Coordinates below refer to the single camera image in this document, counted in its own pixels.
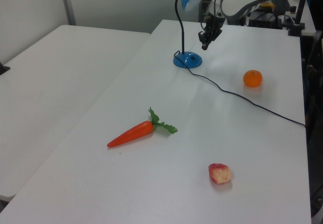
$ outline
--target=lamp base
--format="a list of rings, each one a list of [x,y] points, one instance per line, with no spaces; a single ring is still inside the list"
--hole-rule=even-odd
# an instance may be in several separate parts
[[[10,68],[7,67],[7,66],[3,66],[1,63],[0,63],[0,75],[1,74],[4,74],[6,71],[8,71]]]
[[[302,35],[302,30],[305,29],[304,23],[299,23],[299,25],[292,25],[288,30],[289,36],[298,36],[300,37]]]
[[[202,58],[197,55],[196,53],[193,53],[191,51],[186,51],[184,53],[179,53],[176,55],[177,58],[174,58],[173,63],[180,68],[196,68],[202,64]]]

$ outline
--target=black cable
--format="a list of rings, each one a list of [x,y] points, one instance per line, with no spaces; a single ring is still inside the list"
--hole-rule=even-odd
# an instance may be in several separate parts
[[[284,20],[285,20],[285,16],[289,17],[291,20],[293,20],[292,17],[290,17],[289,15],[284,15]]]
[[[262,16],[264,16],[264,15],[266,15],[266,14],[269,14],[269,12],[264,12],[264,13],[260,14],[259,16],[257,16],[256,18],[254,18],[254,19],[253,19],[253,21],[252,21],[252,23],[251,23],[251,26],[252,26],[252,27],[255,27],[256,21],[257,21],[260,17],[262,17]]]
[[[269,16],[269,18],[268,18],[267,22],[268,22],[268,21],[269,21],[273,16],[276,16],[276,15],[271,15],[271,16]]]
[[[180,51],[177,51],[175,54],[174,54],[174,57],[176,58],[176,59],[178,59],[184,66],[185,66],[185,68],[192,74],[192,75],[194,75],[194,76],[198,76],[198,77],[201,77],[201,78],[204,78],[204,79],[206,79],[206,80],[208,80],[208,81],[210,81],[211,83],[213,83],[213,84],[215,84],[218,88],[219,88],[219,90],[221,90],[222,92],[224,92],[224,93],[228,93],[228,94],[233,94],[233,95],[235,95],[235,96],[237,96],[237,97],[240,97],[240,98],[242,98],[242,99],[244,99],[244,100],[246,100],[246,101],[248,101],[249,103],[251,103],[252,105],[254,105],[254,106],[256,106],[256,107],[259,107],[259,108],[261,108],[261,109],[264,109],[264,110],[266,110],[267,112],[270,112],[270,113],[272,113],[272,114],[274,114],[274,115],[276,115],[276,116],[278,116],[278,117],[281,117],[281,118],[284,118],[284,119],[286,119],[286,120],[288,120],[288,121],[291,121],[291,122],[293,122],[293,123],[296,123],[296,124],[299,124],[299,125],[302,125],[302,126],[304,126],[305,127],[305,125],[303,124],[303,123],[300,123],[300,122],[297,122],[297,121],[294,121],[294,120],[292,120],[292,119],[289,119],[289,118],[287,118],[287,117],[284,117],[284,116],[282,116],[282,115],[280,115],[280,114],[278,114],[278,113],[276,113],[276,112],[273,112],[273,111],[271,111],[270,109],[267,109],[267,108],[265,108],[265,107],[263,107],[263,106],[261,106],[261,105],[259,105],[259,104],[255,104],[255,103],[253,103],[250,99],[248,99],[248,98],[246,98],[246,97],[244,97],[244,96],[242,96],[242,95],[240,95],[240,94],[237,94],[237,93],[234,93],[234,92],[231,92],[231,91],[227,91],[227,90],[223,90],[216,82],[214,82],[214,81],[212,81],[211,79],[209,79],[209,78],[207,78],[207,77],[205,77],[205,76],[203,76],[203,75],[199,75],[199,74],[194,74],[187,66],[186,66],[186,64],[179,58],[179,57],[177,57],[176,56],[176,54],[177,53],[179,53]]]
[[[216,1],[217,1],[217,0],[214,0],[214,3],[213,3],[213,13],[214,13],[214,18],[216,17]]]
[[[205,28],[203,27],[202,22],[200,22],[200,25],[202,27],[202,30],[205,31]]]

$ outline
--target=lamp neck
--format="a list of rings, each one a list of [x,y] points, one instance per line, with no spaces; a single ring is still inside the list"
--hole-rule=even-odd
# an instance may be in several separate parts
[[[184,26],[183,26],[180,14],[178,14],[177,2],[178,2],[178,0],[175,0],[175,12],[176,12],[177,18],[181,24],[181,28],[182,28],[182,53],[184,53]]]

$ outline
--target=power cord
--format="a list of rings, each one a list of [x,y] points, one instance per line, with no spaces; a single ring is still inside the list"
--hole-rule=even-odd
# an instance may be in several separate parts
[[[179,57],[177,57],[176,56],[176,54],[178,54],[178,53],[180,53],[180,51],[177,51],[176,53],[174,53],[174,58],[176,58],[177,60],[179,60],[184,66],[185,66],[185,68],[192,74],[192,75],[194,75],[194,76],[197,76],[197,77],[201,77],[201,78],[203,78],[203,79],[206,79],[206,80],[208,80],[209,82],[211,82],[211,83],[213,83],[214,85],[216,85],[218,88],[219,88],[219,90],[221,90],[222,92],[224,92],[224,93],[228,93],[228,94],[232,94],[232,95],[235,95],[235,96],[237,96],[237,97],[240,97],[240,98],[242,98],[242,99],[244,99],[244,100],[246,100],[246,101],[248,101],[249,103],[251,103],[252,105],[254,105],[254,106],[256,106],[256,107],[258,107],[258,108],[261,108],[261,109],[263,109],[263,110],[265,110],[265,111],[267,111],[267,112],[270,112],[270,113],[272,113],[272,114],[274,114],[274,115],[276,115],[276,116],[278,116],[278,117],[281,117],[281,118],[284,118],[284,119],[286,119],[286,120],[288,120],[288,121],[291,121],[291,122],[293,122],[293,123],[296,123],[296,124],[299,124],[299,125],[301,125],[301,126],[304,126],[305,127],[305,125],[303,124],[303,123],[300,123],[300,122],[297,122],[297,121],[294,121],[294,120],[292,120],[292,119],[289,119],[289,118],[287,118],[287,117],[284,117],[284,116],[282,116],[282,115],[280,115],[280,114],[278,114],[278,113],[276,113],[276,112],[273,112],[273,111],[271,111],[270,109],[267,109],[267,108],[265,108],[265,107],[263,107],[263,106],[261,106],[261,105],[259,105],[259,104],[256,104],[256,103],[254,103],[254,102],[252,102],[250,99],[248,99],[248,98],[246,98],[246,97],[244,97],[244,96],[242,96],[242,95],[240,95],[240,94],[237,94],[237,93],[234,93],[234,92],[231,92],[231,91],[227,91],[227,90],[224,90],[224,89],[222,89],[216,82],[214,82],[214,81],[212,81],[211,79],[209,79],[209,78],[207,78],[207,77],[205,77],[205,76],[203,76],[203,75],[199,75],[199,74],[194,74],[187,66],[186,66],[186,64],[179,58]]]
[[[264,12],[264,13],[260,14],[259,16],[257,16],[256,18],[254,18],[250,26],[252,26],[252,27],[256,27],[257,20],[258,20],[260,17],[262,17],[262,16],[264,16],[264,15],[266,15],[266,14],[269,14],[269,13],[270,13],[270,12]]]

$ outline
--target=carrot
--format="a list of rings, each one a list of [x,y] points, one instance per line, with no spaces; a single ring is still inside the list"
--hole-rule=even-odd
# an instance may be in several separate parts
[[[122,145],[124,143],[133,141],[137,138],[143,137],[148,135],[149,133],[153,132],[153,126],[161,126],[166,128],[169,133],[174,134],[177,132],[177,129],[171,125],[166,125],[164,122],[159,123],[159,117],[153,112],[151,108],[148,110],[151,115],[151,122],[144,121],[137,126],[129,129],[125,133],[121,134],[119,137],[112,140],[110,143],[107,144],[107,147],[116,147]]]

